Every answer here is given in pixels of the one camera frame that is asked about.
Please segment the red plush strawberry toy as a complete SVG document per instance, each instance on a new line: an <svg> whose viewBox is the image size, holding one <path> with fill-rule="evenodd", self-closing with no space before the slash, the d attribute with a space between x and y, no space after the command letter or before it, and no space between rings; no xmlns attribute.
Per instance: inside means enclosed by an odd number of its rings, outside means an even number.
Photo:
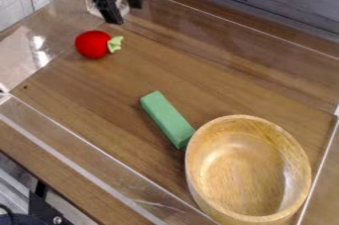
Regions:
<svg viewBox="0 0 339 225"><path fill-rule="evenodd" d="M104 31L87 31L77 35L75 46L79 53L91 59L99 59L121 49L123 36L112 37Z"/></svg>

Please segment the green rectangular block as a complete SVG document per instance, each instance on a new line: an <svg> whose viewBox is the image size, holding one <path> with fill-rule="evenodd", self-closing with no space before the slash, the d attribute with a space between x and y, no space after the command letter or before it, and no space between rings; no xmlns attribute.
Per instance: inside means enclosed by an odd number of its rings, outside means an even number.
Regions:
<svg viewBox="0 0 339 225"><path fill-rule="evenodd" d="M140 106L156 123L177 150L181 150L195 133L195 129L160 91L140 98Z"/></svg>

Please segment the wooden bowl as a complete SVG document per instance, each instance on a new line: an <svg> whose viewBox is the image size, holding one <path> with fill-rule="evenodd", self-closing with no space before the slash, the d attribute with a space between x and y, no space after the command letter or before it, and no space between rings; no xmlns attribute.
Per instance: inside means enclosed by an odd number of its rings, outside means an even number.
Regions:
<svg viewBox="0 0 339 225"><path fill-rule="evenodd" d="M275 123L251 115L223 116L195 132L185 151L192 198L221 225L281 225L311 187L300 144Z"/></svg>

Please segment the clear acrylic corner bracket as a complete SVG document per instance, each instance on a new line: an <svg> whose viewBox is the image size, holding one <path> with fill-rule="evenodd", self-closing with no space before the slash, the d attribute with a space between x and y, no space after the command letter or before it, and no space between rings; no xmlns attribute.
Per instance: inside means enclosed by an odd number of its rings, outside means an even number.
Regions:
<svg viewBox="0 0 339 225"><path fill-rule="evenodd" d="M95 5L95 0L84 0L85 2L85 8L87 8L87 11L100 17L103 19L103 16L96 8L96 5ZM120 10L120 14L121 14L121 17L124 19L125 15L129 13L129 6L127 4L127 1L125 0L116 0L116 6L119 7L119 10Z"/></svg>

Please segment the clear acrylic barrier wall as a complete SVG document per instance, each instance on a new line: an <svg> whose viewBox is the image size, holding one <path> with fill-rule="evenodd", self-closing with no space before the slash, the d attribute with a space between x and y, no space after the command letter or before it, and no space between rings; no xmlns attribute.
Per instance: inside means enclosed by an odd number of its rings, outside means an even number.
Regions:
<svg viewBox="0 0 339 225"><path fill-rule="evenodd" d="M93 30L124 37L99 59L75 46ZM101 225L217 225L140 106L153 91L193 126L233 114L279 125L312 169L281 225L339 225L339 41L205 0L144 0L117 26L57 0L0 33L0 83L0 153Z"/></svg>

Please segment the black clamp mount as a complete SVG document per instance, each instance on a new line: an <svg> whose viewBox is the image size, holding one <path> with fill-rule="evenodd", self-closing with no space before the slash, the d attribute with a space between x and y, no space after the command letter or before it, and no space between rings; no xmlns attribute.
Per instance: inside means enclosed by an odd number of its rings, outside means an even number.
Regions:
<svg viewBox="0 0 339 225"><path fill-rule="evenodd" d="M47 202L47 186L37 181L36 189L29 192L28 213L45 225L75 225L64 214Z"/></svg>

